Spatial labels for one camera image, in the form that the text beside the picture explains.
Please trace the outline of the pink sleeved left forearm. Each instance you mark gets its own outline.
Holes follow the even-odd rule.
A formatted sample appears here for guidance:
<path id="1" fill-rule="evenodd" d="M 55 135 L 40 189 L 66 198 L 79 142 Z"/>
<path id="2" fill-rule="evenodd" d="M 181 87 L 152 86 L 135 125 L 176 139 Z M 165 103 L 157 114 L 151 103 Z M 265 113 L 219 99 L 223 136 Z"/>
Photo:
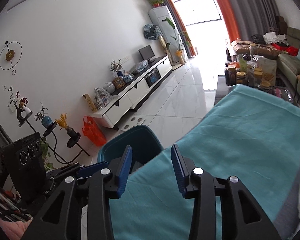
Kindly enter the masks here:
<path id="1" fill-rule="evenodd" d="M 21 239 L 23 237 L 23 234 L 25 233 L 31 222 L 32 219 L 26 222 L 8 222 L 0 218 L 0 227 L 9 239 L 15 240 Z"/>

